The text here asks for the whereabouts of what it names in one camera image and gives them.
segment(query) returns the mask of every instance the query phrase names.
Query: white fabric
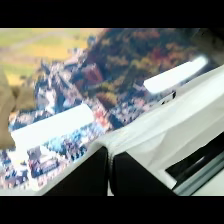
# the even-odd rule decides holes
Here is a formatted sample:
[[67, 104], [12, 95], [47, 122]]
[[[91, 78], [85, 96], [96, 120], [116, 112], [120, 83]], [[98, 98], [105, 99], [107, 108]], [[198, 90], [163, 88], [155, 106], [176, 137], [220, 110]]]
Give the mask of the white fabric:
[[98, 138], [113, 157], [128, 152], [168, 187], [160, 173], [224, 131], [224, 66], [186, 84], [177, 97], [128, 126]]

